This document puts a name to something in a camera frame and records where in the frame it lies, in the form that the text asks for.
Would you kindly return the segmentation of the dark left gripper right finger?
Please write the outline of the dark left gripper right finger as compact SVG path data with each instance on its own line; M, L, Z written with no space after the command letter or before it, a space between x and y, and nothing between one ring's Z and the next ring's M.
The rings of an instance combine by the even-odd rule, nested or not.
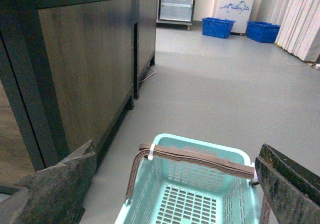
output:
M320 222L320 177L274 147L263 144L255 159L263 193L279 224Z

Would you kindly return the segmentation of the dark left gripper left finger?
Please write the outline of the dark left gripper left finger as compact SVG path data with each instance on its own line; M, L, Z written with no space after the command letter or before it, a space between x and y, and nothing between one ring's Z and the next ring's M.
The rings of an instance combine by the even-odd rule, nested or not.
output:
M20 179L17 191L0 205L2 224L78 224L97 168L89 140L59 163Z

